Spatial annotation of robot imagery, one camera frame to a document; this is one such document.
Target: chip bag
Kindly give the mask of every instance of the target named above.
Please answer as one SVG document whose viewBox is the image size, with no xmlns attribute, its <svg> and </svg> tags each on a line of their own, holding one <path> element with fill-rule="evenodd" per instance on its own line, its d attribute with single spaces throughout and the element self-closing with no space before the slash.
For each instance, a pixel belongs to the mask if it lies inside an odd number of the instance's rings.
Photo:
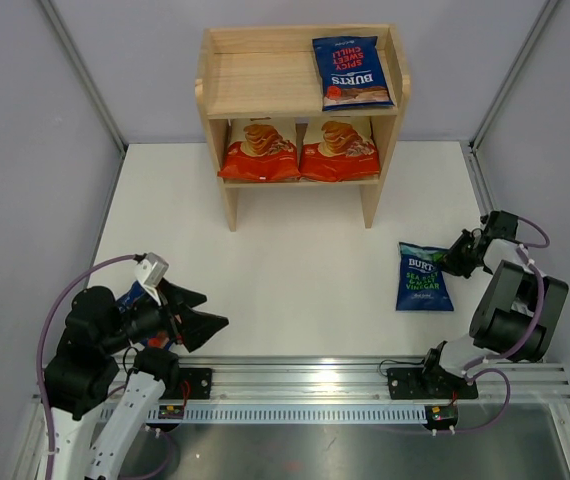
<svg viewBox="0 0 570 480">
<path fill-rule="evenodd" d="M 294 119 L 232 120 L 225 164 L 218 176 L 255 182 L 299 178 Z"/>
<path fill-rule="evenodd" d="M 399 248 L 401 271 L 396 310 L 453 312 L 443 273 L 436 264 L 447 250 L 402 242 Z"/>
<path fill-rule="evenodd" d="M 393 105 L 376 52 L 376 37 L 312 40 L 323 80 L 323 110 Z"/>
<path fill-rule="evenodd" d="M 304 177 L 320 182 L 340 182 L 380 173 L 369 118 L 310 119 L 300 170 Z"/>
</svg>

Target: blue chip bag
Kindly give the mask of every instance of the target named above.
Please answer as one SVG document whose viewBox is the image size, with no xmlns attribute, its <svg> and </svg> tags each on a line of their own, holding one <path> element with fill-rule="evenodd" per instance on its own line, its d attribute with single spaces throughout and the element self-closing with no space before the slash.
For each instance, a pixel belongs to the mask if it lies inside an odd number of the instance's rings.
<svg viewBox="0 0 570 480">
<path fill-rule="evenodd" d="M 453 312 L 443 273 L 436 261 L 447 252 L 444 248 L 419 247 L 399 243 L 401 274 L 396 310 Z"/>
<path fill-rule="evenodd" d="M 312 40 L 323 80 L 323 110 L 393 105 L 376 52 L 376 37 Z"/>
</svg>

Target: red chip bag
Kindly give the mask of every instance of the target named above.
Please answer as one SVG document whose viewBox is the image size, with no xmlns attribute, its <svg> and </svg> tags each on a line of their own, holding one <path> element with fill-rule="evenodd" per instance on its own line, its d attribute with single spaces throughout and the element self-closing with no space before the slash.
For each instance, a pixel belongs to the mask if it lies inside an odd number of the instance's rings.
<svg viewBox="0 0 570 480">
<path fill-rule="evenodd" d="M 303 140 L 301 175 L 319 182 L 354 180 L 380 173 L 367 117 L 312 118 Z"/>
<path fill-rule="evenodd" d="M 299 178 L 294 119 L 232 120 L 219 177 L 255 182 Z"/>
</svg>

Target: gray floor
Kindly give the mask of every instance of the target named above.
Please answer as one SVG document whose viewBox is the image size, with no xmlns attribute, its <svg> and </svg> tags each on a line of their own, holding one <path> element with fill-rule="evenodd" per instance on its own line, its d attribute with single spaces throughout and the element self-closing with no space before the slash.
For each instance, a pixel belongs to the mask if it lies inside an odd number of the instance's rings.
<svg viewBox="0 0 570 480">
<path fill-rule="evenodd" d="M 494 408 L 461 408 L 461 426 Z M 377 480 L 570 479 L 547 409 L 513 405 L 481 434 L 432 438 L 422 427 L 361 425 L 184 425 L 169 468 L 157 479 Z M 123 475 L 153 470 L 164 442 L 141 433 Z"/>
</svg>

